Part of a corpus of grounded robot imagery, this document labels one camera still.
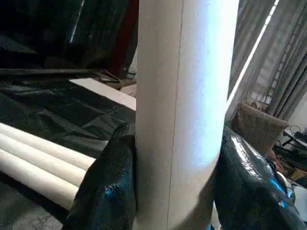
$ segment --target white cardboard tube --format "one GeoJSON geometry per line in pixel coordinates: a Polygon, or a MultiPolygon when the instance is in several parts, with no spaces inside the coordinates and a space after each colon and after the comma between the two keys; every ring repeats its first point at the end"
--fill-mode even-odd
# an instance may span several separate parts
{"type": "Polygon", "coordinates": [[[238,3],[140,1],[135,230],[210,229],[238,3]]]}
{"type": "Polygon", "coordinates": [[[69,183],[80,186],[85,170],[0,134],[0,149],[21,158],[69,183]]]}
{"type": "Polygon", "coordinates": [[[0,149],[0,170],[70,210],[78,187],[0,149]]]}
{"type": "Polygon", "coordinates": [[[94,158],[88,157],[82,153],[57,145],[3,123],[0,123],[0,133],[84,170],[87,170],[95,161],[94,158]]]}

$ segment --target beige chair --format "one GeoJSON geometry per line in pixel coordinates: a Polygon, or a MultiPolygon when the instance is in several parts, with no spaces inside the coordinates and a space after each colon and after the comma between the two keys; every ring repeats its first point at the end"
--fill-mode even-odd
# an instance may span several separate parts
{"type": "Polygon", "coordinates": [[[231,128],[264,156],[272,149],[287,126],[287,122],[245,103],[238,105],[231,121],[231,128]]]}

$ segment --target gray curtain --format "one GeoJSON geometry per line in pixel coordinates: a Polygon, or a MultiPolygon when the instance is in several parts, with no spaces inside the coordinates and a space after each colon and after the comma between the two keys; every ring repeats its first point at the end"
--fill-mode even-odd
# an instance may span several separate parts
{"type": "MultiPolygon", "coordinates": [[[[226,120],[233,117],[237,104],[245,99],[253,99],[264,104],[271,102],[274,92],[277,91],[277,81],[279,80],[275,73],[281,68],[280,63],[282,60],[284,61],[285,50],[293,38],[298,21],[302,18],[306,3],[307,0],[279,1],[229,106],[226,120]]],[[[303,35],[304,27],[301,26],[298,31],[297,34],[303,35]]],[[[299,40],[303,41],[303,37],[301,36],[300,39],[299,36],[296,36],[296,40],[293,40],[295,42],[292,41],[290,45],[291,50],[294,50],[299,40]]]]}
{"type": "Polygon", "coordinates": [[[232,91],[274,2],[275,0],[240,0],[228,94],[232,91]]]}
{"type": "Polygon", "coordinates": [[[307,11],[302,30],[296,38],[289,57],[279,66],[277,87],[269,104],[268,114],[289,120],[298,103],[307,92],[307,11]]]}

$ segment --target table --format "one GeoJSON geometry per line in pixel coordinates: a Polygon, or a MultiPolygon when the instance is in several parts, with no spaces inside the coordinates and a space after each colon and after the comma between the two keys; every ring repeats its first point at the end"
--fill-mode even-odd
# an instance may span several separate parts
{"type": "Polygon", "coordinates": [[[295,146],[297,148],[300,148],[302,150],[307,150],[307,143],[295,138],[295,136],[292,134],[292,132],[290,130],[285,130],[283,132],[283,135],[286,136],[286,137],[289,137],[289,140],[284,142],[282,144],[282,147],[285,147],[287,144],[290,144],[290,145],[295,146]]]}

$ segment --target shiny black plastic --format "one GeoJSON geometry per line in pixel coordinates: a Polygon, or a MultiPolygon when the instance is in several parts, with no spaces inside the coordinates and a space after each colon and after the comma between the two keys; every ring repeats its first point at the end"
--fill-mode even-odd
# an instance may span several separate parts
{"type": "Polygon", "coordinates": [[[117,128],[87,171],[63,230],[131,230],[134,194],[134,124],[117,128]]]}
{"type": "Polygon", "coordinates": [[[215,203],[224,230],[306,230],[266,160],[229,128],[217,165],[215,203]]]}
{"type": "Polygon", "coordinates": [[[4,0],[1,34],[81,65],[108,58],[128,0],[4,0]]]}
{"type": "MultiPolygon", "coordinates": [[[[135,111],[69,81],[1,82],[0,122],[85,155],[101,156],[135,111]]],[[[0,172],[0,229],[58,230],[67,211],[0,172]]]]}

